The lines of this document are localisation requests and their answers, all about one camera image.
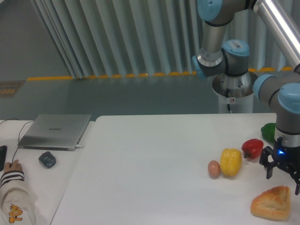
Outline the cream sleeved forearm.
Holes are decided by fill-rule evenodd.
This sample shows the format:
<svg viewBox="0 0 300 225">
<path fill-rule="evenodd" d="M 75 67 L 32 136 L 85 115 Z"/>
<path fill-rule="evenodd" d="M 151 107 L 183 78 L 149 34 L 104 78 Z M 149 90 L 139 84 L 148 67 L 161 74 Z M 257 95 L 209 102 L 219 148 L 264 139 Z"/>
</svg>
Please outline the cream sleeved forearm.
<svg viewBox="0 0 300 225">
<path fill-rule="evenodd" d="M 36 210 L 24 172 L 9 171 L 0 179 L 0 223 L 35 225 Z"/>
</svg>

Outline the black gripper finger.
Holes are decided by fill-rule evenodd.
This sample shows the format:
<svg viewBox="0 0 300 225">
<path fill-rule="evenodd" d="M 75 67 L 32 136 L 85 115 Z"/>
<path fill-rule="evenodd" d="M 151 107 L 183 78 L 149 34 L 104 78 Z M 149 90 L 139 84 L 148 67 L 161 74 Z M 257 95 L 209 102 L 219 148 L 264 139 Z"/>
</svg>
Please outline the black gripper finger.
<svg viewBox="0 0 300 225">
<path fill-rule="evenodd" d="M 291 173 L 290 176 L 296 183 L 295 195 L 299 195 L 300 194 L 300 172 L 295 171 Z"/>
<path fill-rule="evenodd" d="M 273 168 L 275 167 L 274 161 L 269 161 L 269 156 L 272 156 L 273 149 L 270 146 L 265 147 L 259 159 L 259 164 L 266 169 L 266 179 L 270 179 L 273 174 Z"/>
</svg>

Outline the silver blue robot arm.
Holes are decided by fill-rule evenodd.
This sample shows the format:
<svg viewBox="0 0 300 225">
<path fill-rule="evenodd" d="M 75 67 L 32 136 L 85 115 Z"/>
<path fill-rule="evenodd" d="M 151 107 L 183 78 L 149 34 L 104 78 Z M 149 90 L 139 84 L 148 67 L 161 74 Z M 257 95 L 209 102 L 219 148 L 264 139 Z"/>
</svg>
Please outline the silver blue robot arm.
<svg viewBox="0 0 300 225">
<path fill-rule="evenodd" d="M 251 9 L 271 31 L 293 72 L 284 77 L 262 75 L 253 93 L 276 114 L 274 145 L 266 147 L 259 163 L 272 176 L 277 167 L 300 181 L 300 31 L 277 0 L 199 0 L 197 10 L 204 20 L 202 46 L 192 58 L 200 77 L 224 74 L 243 77 L 248 70 L 247 46 L 238 40 L 223 42 L 227 25 L 237 12 Z"/>
</svg>

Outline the person's hand on mouse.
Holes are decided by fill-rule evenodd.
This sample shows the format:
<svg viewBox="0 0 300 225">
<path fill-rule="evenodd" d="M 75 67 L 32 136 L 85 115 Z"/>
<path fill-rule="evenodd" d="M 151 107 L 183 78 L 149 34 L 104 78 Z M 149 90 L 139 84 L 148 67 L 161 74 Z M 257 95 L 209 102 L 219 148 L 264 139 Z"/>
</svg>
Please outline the person's hand on mouse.
<svg viewBox="0 0 300 225">
<path fill-rule="evenodd" d="M 23 172 L 22 164 L 19 162 L 18 159 L 14 160 L 13 162 L 6 162 L 4 164 L 4 173 L 12 171 Z"/>
</svg>

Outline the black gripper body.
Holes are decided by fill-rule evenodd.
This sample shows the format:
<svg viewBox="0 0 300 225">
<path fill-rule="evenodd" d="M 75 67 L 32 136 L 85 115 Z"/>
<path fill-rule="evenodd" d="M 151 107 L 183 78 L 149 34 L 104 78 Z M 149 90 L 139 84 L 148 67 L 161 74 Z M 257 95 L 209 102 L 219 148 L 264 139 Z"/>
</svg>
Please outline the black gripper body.
<svg viewBox="0 0 300 225">
<path fill-rule="evenodd" d="M 278 137 L 274 143 L 273 159 L 278 168 L 291 175 L 300 173 L 300 147 L 287 147 L 283 145 L 284 139 Z"/>
</svg>

